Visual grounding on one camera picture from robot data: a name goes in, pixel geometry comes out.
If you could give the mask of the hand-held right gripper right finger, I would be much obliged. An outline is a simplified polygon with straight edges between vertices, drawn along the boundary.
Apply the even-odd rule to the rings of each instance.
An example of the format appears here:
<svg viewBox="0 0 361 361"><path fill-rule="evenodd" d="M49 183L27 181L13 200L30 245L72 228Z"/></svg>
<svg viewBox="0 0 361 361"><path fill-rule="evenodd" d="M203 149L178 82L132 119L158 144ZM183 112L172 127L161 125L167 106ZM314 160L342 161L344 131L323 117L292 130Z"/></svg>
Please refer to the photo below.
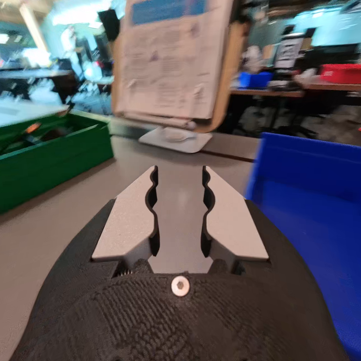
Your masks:
<svg viewBox="0 0 361 361"><path fill-rule="evenodd" d="M228 268L238 261L269 260L246 199L209 166L202 168L203 202L207 210L201 229L201 251Z"/></svg>

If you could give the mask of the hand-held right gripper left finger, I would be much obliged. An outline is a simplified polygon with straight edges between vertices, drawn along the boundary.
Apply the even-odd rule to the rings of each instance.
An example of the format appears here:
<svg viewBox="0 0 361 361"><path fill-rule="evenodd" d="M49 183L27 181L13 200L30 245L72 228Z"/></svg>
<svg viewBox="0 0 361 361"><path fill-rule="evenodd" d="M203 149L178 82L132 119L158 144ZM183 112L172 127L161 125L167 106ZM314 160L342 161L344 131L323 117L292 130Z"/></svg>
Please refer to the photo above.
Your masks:
<svg viewBox="0 0 361 361"><path fill-rule="evenodd" d="M157 203L158 167L151 166L119 193L94 248L95 262L122 261L134 265L160 249Z"/></svg>

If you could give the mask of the blue plastic bin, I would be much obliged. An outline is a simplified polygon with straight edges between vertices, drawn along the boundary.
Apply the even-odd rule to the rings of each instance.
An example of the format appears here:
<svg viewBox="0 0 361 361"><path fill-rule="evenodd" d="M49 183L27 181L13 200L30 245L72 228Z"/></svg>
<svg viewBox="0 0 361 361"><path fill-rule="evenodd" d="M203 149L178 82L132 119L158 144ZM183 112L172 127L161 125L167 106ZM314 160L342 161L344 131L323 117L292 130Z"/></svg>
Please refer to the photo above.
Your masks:
<svg viewBox="0 0 361 361"><path fill-rule="evenodd" d="M245 197L304 259L345 351L360 360L360 146L263 133Z"/></svg>

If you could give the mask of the green plastic bin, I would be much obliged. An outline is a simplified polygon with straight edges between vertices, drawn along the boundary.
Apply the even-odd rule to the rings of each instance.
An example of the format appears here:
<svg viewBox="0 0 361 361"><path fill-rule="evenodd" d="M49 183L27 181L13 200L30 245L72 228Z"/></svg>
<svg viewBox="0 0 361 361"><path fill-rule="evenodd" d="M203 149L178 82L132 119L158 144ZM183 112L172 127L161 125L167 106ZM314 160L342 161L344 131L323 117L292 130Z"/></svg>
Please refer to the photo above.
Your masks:
<svg viewBox="0 0 361 361"><path fill-rule="evenodd" d="M1 214L113 158L109 120L48 115L1 127Z"/></svg>

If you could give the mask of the white stand base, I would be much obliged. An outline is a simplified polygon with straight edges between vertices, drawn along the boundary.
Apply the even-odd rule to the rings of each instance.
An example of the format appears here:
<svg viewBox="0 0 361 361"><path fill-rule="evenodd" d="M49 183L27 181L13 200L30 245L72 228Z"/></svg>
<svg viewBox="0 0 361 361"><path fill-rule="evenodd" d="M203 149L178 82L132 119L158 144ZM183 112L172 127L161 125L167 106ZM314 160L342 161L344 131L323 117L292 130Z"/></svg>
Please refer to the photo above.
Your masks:
<svg viewBox="0 0 361 361"><path fill-rule="evenodd" d="M211 133L196 133L171 127L157 127L141 136L138 142L181 153L194 154L201 151L212 137Z"/></svg>

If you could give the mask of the small blue bin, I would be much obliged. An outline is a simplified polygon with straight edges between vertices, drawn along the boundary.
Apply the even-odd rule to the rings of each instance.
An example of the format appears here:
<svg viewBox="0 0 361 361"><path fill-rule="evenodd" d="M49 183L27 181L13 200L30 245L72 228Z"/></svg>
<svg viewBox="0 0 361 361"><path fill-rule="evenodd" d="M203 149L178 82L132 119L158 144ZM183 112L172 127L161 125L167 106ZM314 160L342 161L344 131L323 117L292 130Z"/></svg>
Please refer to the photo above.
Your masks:
<svg viewBox="0 0 361 361"><path fill-rule="evenodd" d="M239 87L243 89L263 89L267 88L273 79L273 73L263 71L258 74L242 72L238 76Z"/></svg>

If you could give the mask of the tan board with instruction sheets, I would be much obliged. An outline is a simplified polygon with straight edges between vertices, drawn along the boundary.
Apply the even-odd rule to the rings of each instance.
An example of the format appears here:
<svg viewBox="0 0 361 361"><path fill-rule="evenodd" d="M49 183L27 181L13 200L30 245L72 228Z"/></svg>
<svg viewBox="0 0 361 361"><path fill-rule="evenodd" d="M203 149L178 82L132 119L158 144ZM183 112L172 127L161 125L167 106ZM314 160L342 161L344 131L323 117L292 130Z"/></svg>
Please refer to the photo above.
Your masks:
<svg viewBox="0 0 361 361"><path fill-rule="evenodd" d="M126 1L114 43L117 117L210 133L223 122L246 1Z"/></svg>

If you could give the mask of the black and white tag board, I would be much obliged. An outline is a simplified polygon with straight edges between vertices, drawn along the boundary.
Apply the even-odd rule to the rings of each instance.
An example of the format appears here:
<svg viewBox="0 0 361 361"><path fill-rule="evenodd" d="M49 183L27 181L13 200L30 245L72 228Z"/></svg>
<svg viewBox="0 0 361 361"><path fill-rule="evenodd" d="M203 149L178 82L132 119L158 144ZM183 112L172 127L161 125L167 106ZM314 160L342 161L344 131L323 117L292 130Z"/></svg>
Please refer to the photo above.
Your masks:
<svg viewBox="0 0 361 361"><path fill-rule="evenodd" d="M293 68L303 40L302 37L283 37L277 48L274 67L276 69Z"/></svg>

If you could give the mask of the red plastic bin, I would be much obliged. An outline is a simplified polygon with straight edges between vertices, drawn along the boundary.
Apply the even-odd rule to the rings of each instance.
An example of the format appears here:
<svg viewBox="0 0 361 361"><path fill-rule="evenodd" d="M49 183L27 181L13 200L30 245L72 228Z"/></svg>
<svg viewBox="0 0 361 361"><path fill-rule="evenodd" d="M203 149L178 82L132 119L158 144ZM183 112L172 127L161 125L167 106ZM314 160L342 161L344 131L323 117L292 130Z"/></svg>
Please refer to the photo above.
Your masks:
<svg viewBox="0 0 361 361"><path fill-rule="evenodd" d="M360 64L324 64L320 78L324 81L337 84L360 84Z"/></svg>

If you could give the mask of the black panel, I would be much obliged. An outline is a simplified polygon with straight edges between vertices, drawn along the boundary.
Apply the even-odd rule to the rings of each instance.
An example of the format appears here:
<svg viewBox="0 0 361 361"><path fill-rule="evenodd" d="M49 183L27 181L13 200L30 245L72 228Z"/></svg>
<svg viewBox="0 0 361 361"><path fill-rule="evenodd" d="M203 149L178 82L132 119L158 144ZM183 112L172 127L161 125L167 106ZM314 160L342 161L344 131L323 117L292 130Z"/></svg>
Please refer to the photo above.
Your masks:
<svg viewBox="0 0 361 361"><path fill-rule="evenodd" d="M103 24L108 41L116 40L120 33L120 20L117 17L114 9L97 12L98 17Z"/></svg>

